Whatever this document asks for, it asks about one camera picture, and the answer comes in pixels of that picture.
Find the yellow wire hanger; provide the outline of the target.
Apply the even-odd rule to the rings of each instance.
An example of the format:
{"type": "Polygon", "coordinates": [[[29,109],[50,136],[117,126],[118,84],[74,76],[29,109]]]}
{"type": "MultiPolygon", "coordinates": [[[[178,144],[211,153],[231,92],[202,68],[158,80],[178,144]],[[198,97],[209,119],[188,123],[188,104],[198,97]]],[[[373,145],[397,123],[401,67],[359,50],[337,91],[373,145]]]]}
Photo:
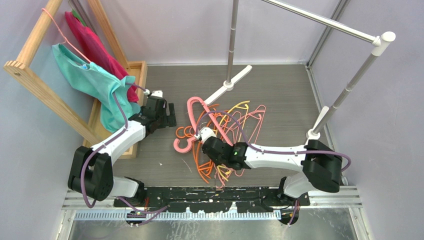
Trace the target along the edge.
{"type": "MultiPolygon", "coordinates": [[[[217,116],[222,116],[219,124],[220,127],[222,129],[224,129],[225,131],[225,136],[228,136],[228,132],[231,132],[232,134],[232,139],[230,139],[231,143],[235,143],[236,142],[236,138],[238,138],[238,140],[241,139],[242,135],[241,135],[241,130],[244,129],[245,126],[245,118],[248,116],[249,114],[249,103],[250,101],[242,101],[236,105],[234,105],[231,109],[226,110],[225,112],[228,114],[231,114],[232,116],[236,116],[237,114],[239,114],[239,118],[238,118],[238,122],[240,122],[241,127],[238,127],[235,123],[233,123],[231,126],[229,126],[230,121],[232,120],[229,116],[227,115],[223,115],[222,113],[218,113],[217,116]]],[[[223,164],[221,165],[216,165],[214,164],[214,169],[215,169],[215,175],[214,178],[218,179],[221,185],[218,185],[217,183],[215,184],[215,187],[217,189],[222,189],[223,187],[226,186],[226,183],[229,181],[229,177],[234,173],[237,177],[241,177],[244,173],[244,170],[241,171],[240,174],[237,174],[236,170],[232,169],[232,168],[228,168],[226,166],[224,166],[223,164]]]]}

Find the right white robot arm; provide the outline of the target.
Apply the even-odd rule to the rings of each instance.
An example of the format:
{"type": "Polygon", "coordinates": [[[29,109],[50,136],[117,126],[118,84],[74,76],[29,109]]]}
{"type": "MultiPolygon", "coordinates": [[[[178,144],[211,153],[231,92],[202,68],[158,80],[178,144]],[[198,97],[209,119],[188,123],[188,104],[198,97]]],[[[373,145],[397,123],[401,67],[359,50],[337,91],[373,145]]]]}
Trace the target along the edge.
{"type": "Polygon", "coordinates": [[[283,205],[294,205],[313,190],[337,193],[340,190],[342,158],[319,140],[292,147],[261,146],[246,142],[233,145],[209,137],[202,152],[217,165],[233,170],[276,168],[295,171],[280,180],[277,199],[283,205]]]}

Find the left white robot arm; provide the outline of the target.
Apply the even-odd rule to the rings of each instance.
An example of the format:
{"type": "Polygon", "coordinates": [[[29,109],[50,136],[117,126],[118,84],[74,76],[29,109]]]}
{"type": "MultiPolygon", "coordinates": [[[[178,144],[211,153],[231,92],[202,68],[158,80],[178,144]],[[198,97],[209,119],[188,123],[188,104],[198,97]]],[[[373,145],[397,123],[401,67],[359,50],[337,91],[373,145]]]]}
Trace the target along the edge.
{"type": "Polygon", "coordinates": [[[68,188],[81,193],[89,208],[108,197],[118,198],[133,206],[146,200],[143,182],[130,177],[117,177],[113,165],[132,145],[157,129],[176,126],[175,106],[162,96],[152,93],[146,105],[127,119],[125,124],[104,141],[92,147],[76,149],[71,165],[68,188]]]}

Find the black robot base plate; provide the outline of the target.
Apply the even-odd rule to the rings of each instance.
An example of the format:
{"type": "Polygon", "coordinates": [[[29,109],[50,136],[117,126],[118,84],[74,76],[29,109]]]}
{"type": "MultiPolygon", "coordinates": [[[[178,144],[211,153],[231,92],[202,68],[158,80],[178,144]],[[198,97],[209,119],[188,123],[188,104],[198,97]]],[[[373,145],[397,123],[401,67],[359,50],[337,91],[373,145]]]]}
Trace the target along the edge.
{"type": "Polygon", "coordinates": [[[294,199],[268,186],[147,187],[141,198],[126,201],[143,211],[165,208],[157,220],[276,219],[283,224],[294,224],[300,208],[311,204],[308,193],[294,199]]]}

